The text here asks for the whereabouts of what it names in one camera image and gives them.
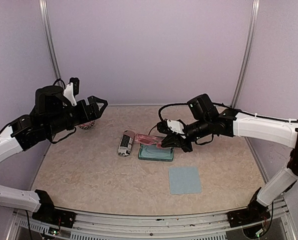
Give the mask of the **pink transparent sunglasses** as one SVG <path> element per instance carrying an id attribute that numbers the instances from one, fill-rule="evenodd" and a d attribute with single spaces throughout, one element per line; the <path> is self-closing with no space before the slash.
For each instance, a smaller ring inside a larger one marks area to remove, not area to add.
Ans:
<path id="1" fill-rule="evenodd" d="M 154 135 L 146 135 L 146 134 L 137 134 L 135 136 L 134 141 L 138 144 L 142 144 L 144 146 L 153 146 L 155 145 L 157 148 L 162 148 L 162 140 L 164 137 L 162 136 L 154 136 Z"/>

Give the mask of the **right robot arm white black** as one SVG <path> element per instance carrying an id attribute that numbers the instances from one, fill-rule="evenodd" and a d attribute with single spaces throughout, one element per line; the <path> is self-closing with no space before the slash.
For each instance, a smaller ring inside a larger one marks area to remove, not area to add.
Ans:
<path id="1" fill-rule="evenodd" d="M 194 123 L 185 124 L 183 121 L 162 117 L 158 110 L 160 122 L 158 132 L 165 134 L 162 140 L 163 148 L 181 148 L 183 152 L 191 152 L 192 145 L 206 136 L 226 136 L 253 138 L 284 145 L 290 148 L 290 159 L 264 187 L 260 188 L 250 200 L 244 211 L 244 217 L 249 222 L 255 222 L 280 194 L 290 189 L 298 181 L 298 119 L 274 118 L 240 109 L 225 106 L 224 111 L 218 111 L 219 103 L 212 102 L 204 93 L 189 101 L 188 106 Z"/>

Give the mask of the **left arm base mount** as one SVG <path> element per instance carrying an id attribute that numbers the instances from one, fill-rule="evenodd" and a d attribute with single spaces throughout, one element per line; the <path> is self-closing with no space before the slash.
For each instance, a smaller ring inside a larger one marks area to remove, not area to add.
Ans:
<path id="1" fill-rule="evenodd" d="M 34 192 L 38 195 L 40 203 L 38 210 L 32 213 L 34 220 L 58 227 L 73 228 L 76 213 L 55 208 L 51 197 L 44 190 L 36 189 Z"/>

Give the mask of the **blue-grey hard glasses case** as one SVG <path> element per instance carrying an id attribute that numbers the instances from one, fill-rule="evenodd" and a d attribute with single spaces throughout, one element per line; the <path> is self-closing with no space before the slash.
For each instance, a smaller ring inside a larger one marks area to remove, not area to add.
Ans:
<path id="1" fill-rule="evenodd" d="M 141 145 L 138 158 L 147 161 L 172 162 L 174 153 L 172 148 L 158 148 L 156 145 Z"/>

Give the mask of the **blue cleaning cloth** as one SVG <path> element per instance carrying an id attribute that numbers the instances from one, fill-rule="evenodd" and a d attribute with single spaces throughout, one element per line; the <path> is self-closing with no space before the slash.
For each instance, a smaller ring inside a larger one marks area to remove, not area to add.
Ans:
<path id="1" fill-rule="evenodd" d="M 202 185 L 197 167 L 170 167 L 169 188 L 172 195 L 199 194 Z"/>
<path id="2" fill-rule="evenodd" d="M 171 155 L 170 149 L 161 149 L 161 148 L 143 148 L 142 156 L 147 158 L 160 158 L 167 159 Z"/>

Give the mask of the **newspaper print glasses case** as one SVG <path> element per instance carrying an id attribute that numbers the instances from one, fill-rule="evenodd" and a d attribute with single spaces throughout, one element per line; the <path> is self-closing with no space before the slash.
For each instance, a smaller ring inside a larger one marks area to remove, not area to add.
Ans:
<path id="1" fill-rule="evenodd" d="M 126 130 L 123 132 L 120 144 L 118 147 L 118 155 L 121 157 L 127 157 L 130 155 L 133 142 L 135 139 L 135 132 L 131 130 Z"/>

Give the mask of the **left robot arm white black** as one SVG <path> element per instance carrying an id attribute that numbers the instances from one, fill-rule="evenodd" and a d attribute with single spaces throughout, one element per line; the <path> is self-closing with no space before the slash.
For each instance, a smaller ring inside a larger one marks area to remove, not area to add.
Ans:
<path id="1" fill-rule="evenodd" d="M 53 137 L 58 133 L 65 130 L 74 134 L 78 125 L 101 118 L 108 102 L 95 96 L 76 101 L 77 94 L 73 83 L 65 88 L 49 85 L 37 89 L 31 113 L 7 123 L 0 131 L 0 163 L 42 141 L 55 144 Z M 0 185 L 0 206 L 39 212 L 50 223 L 59 217 L 48 193 L 42 190 L 26 191 Z"/>

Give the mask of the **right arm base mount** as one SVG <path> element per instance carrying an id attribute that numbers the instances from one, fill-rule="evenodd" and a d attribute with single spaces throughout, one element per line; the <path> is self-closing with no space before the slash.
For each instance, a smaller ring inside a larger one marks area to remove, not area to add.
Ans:
<path id="1" fill-rule="evenodd" d="M 227 213 L 228 221 L 231 228 L 248 225 L 269 219 L 271 214 L 267 206 L 263 206 L 257 201 L 259 188 L 252 196 L 246 208 L 229 211 Z"/>

